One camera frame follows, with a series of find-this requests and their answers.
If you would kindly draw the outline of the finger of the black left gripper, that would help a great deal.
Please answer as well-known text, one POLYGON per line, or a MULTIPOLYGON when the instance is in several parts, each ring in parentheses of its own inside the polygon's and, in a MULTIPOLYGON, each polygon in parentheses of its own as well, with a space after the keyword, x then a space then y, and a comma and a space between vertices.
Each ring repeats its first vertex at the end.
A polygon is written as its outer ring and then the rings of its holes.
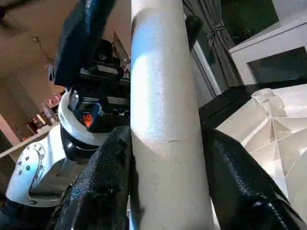
POLYGON ((188 41, 196 41, 202 30, 202 20, 196 15, 189 15, 185 19, 188 41))

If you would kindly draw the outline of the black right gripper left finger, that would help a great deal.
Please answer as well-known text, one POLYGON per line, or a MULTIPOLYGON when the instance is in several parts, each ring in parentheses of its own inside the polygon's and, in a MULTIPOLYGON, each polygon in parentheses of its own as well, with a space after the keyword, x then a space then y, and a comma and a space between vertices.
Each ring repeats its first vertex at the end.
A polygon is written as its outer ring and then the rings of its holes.
POLYGON ((48 229, 125 229, 130 157, 130 128, 116 127, 68 187, 48 229))

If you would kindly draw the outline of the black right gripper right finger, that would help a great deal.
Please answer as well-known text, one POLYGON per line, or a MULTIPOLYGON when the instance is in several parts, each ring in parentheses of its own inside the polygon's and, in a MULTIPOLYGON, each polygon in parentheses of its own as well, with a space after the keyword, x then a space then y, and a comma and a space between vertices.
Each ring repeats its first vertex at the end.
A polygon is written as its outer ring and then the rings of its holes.
POLYGON ((305 230, 275 181, 234 138, 201 132, 209 193, 222 230, 305 230))

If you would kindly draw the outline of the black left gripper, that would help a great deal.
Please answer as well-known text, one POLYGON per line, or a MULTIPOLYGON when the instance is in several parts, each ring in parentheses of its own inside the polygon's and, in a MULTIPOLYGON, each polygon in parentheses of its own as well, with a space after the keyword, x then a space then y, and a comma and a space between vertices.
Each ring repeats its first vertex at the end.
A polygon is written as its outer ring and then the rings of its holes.
POLYGON ((130 124, 130 80, 113 55, 113 45, 101 39, 115 4, 77 1, 63 23, 53 62, 54 84, 73 85, 70 110, 89 132, 110 132, 130 124))

